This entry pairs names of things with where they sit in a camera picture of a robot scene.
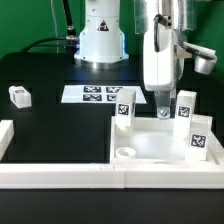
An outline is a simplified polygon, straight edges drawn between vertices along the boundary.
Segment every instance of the white plastic tray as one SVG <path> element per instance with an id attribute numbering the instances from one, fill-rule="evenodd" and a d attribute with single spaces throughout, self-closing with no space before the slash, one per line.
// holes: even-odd
<path id="1" fill-rule="evenodd" d="M 184 163 L 186 140 L 173 136 L 174 119 L 159 120 L 157 118 L 135 118 L 135 126 L 131 137 L 119 137 L 115 133 L 114 117 L 111 126 L 110 162 L 112 164 L 147 164 L 147 163 Z M 117 158 L 116 150 L 130 147 L 136 151 L 136 158 Z M 216 137 L 210 133 L 206 161 L 199 164 L 217 164 L 221 160 L 216 152 L 224 152 Z"/>

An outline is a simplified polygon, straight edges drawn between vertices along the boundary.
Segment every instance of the cable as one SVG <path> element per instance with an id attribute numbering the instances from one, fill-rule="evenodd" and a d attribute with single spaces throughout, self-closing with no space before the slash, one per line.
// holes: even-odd
<path id="1" fill-rule="evenodd" d="M 167 20 L 161 14 L 157 14 L 154 18 L 154 49 L 155 49 L 155 52 L 160 51 L 159 43 L 158 43 L 159 23 L 164 26 L 167 24 Z"/>
<path id="2" fill-rule="evenodd" d="M 206 60 L 213 60 L 214 57 L 209 56 L 207 54 L 204 54 L 203 52 L 189 47 L 184 43 L 184 35 L 183 35 L 183 23 L 184 23 L 184 15 L 183 15 L 183 11 L 184 11 L 184 6 L 183 6 L 183 0 L 178 0 L 178 26 L 177 26 L 177 30 L 176 30 L 176 34 L 177 34 L 177 40 L 178 40 L 178 44 L 180 45 L 180 47 L 182 47 L 186 52 L 199 56 L 201 58 L 204 58 Z"/>
<path id="3" fill-rule="evenodd" d="M 35 41 L 34 43 L 30 44 L 29 46 L 23 48 L 21 52 L 26 53 L 28 52 L 31 48 L 37 46 L 38 44 L 45 43 L 45 42 L 50 42 L 50 41 L 59 41 L 59 40 L 66 40 L 66 37 L 52 37 L 52 38 L 46 38 L 42 40 Z"/>
<path id="4" fill-rule="evenodd" d="M 73 44 L 38 44 L 38 45 L 35 45 L 33 47 L 74 47 Z"/>
<path id="5" fill-rule="evenodd" d="M 76 30 L 75 30 L 75 27 L 73 26 L 72 16 L 71 16 L 71 11 L 70 11 L 68 0 L 63 0 L 63 6 L 64 6 L 65 17 L 66 17 L 66 22 L 67 22 L 67 26 L 68 26 L 67 27 L 68 35 L 76 36 Z"/>

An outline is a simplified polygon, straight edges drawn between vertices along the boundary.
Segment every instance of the circular hole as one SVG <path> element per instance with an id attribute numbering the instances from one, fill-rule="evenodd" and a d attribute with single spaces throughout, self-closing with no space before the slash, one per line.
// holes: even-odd
<path id="1" fill-rule="evenodd" d="M 120 159 L 135 158 L 136 151 L 130 147 L 121 147 L 116 150 L 116 157 Z"/>

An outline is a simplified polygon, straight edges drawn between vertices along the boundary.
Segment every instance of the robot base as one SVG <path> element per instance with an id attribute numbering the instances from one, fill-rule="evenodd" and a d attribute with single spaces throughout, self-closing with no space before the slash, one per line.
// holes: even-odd
<path id="1" fill-rule="evenodd" d="M 129 63 L 129 58 L 122 59 L 113 63 L 102 63 L 102 62 L 91 62 L 83 59 L 74 58 L 74 63 L 77 65 L 83 65 L 87 68 L 94 69 L 113 69 L 119 68 L 121 66 L 127 65 Z"/>

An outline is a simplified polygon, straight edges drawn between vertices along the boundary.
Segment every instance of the small white cube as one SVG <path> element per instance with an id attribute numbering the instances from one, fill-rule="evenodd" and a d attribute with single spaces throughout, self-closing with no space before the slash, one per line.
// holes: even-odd
<path id="1" fill-rule="evenodd" d="M 185 154 L 186 161 L 206 161 L 211 125 L 212 117 L 193 115 Z"/>
<path id="2" fill-rule="evenodd" d="M 174 120 L 174 137 L 185 139 L 189 136 L 190 123 L 194 113 L 196 92 L 181 90 L 177 96 Z"/>
<path id="3" fill-rule="evenodd" d="M 11 86 L 9 88 L 10 100 L 18 107 L 31 107 L 31 94 L 22 86 Z"/>
<path id="4" fill-rule="evenodd" d="M 115 130 L 121 137 L 132 134 L 135 117 L 136 90 L 122 88 L 117 93 Z"/>

